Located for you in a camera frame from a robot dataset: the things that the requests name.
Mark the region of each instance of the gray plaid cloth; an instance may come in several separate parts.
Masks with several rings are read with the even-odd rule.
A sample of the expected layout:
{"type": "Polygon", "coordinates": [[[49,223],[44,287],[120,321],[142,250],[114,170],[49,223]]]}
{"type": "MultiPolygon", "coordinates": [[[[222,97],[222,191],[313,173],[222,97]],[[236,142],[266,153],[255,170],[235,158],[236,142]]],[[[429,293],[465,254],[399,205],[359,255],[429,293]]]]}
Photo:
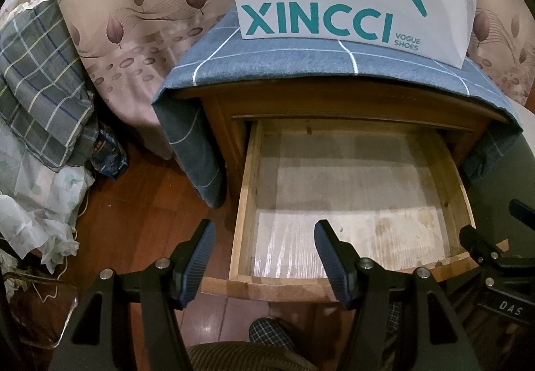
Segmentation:
{"type": "Polygon", "coordinates": [[[232,9],[173,68],[152,107],[193,186],[209,206],[224,201],[225,174],[200,102],[173,99],[168,90],[242,80],[298,76],[377,76],[476,99],[505,112],[510,123],[492,121],[462,164],[472,181],[483,177],[522,133],[505,95],[470,59],[461,69],[408,52],[351,41],[311,38],[243,40],[232,9]]]}
{"type": "Polygon", "coordinates": [[[56,0],[0,31],[0,117],[46,166],[83,165],[98,135],[93,93],[56,0]]]}

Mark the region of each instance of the silver bolt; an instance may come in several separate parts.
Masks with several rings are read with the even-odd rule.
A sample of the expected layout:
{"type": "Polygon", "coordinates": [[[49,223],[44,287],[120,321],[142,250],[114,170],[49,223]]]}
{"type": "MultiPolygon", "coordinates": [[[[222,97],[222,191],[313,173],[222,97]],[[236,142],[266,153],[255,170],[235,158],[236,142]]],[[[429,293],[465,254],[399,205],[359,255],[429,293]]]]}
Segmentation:
{"type": "Polygon", "coordinates": [[[159,268],[159,269],[167,268],[169,267],[170,264],[171,264],[171,260],[169,258],[160,258],[154,263],[156,268],[159,268]]]}
{"type": "Polygon", "coordinates": [[[416,269],[416,275],[422,279],[427,279],[431,275],[431,272],[426,267],[418,267],[416,269]]]}
{"type": "Polygon", "coordinates": [[[105,268],[104,270],[100,272],[99,276],[100,276],[100,279],[107,280],[113,276],[113,270],[111,268],[105,268]]]}
{"type": "Polygon", "coordinates": [[[360,258],[360,261],[358,262],[358,265],[360,265],[362,268],[369,270],[373,267],[373,260],[370,258],[360,258]]]}

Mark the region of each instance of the drawer front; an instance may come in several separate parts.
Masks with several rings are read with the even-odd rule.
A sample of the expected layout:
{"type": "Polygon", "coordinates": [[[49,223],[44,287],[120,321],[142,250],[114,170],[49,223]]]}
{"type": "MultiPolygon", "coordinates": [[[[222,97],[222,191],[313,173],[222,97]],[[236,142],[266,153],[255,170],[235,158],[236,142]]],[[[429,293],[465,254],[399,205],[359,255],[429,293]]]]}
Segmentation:
{"type": "Polygon", "coordinates": [[[342,120],[254,123],[232,288],[244,285],[255,299],[288,301],[292,292],[295,301],[333,300],[314,246],[314,225],[322,218],[360,256],[387,269],[426,266],[444,280],[473,266],[458,241],[459,229],[474,225],[470,205],[445,142],[432,128],[342,120]]]}

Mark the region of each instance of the open drawer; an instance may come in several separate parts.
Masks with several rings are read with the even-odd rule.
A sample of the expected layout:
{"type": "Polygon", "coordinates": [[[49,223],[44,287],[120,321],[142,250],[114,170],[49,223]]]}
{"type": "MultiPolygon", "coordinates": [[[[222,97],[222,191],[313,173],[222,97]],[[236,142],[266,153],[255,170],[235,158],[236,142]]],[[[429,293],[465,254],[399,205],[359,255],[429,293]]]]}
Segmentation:
{"type": "Polygon", "coordinates": [[[314,225],[323,218],[360,256],[386,269],[426,266],[444,280],[472,267],[458,240],[460,228],[474,225],[470,205],[432,128],[253,123],[229,281],[246,284],[257,300],[332,300],[314,245],[314,225]]]}

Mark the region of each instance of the stain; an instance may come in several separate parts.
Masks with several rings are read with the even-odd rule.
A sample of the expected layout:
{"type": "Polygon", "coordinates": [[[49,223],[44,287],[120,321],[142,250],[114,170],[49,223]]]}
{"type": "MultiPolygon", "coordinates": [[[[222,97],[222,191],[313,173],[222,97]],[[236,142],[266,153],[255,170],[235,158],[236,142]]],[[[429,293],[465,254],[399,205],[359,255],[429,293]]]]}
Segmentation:
{"type": "Polygon", "coordinates": [[[420,208],[418,209],[418,214],[416,215],[416,218],[418,221],[426,228],[432,228],[434,227],[434,218],[429,212],[429,209],[427,208],[420,208]]]}
{"type": "Polygon", "coordinates": [[[378,237],[383,236],[385,232],[388,232],[392,227],[392,221],[389,218],[382,218],[375,222],[375,235],[378,237]]]}

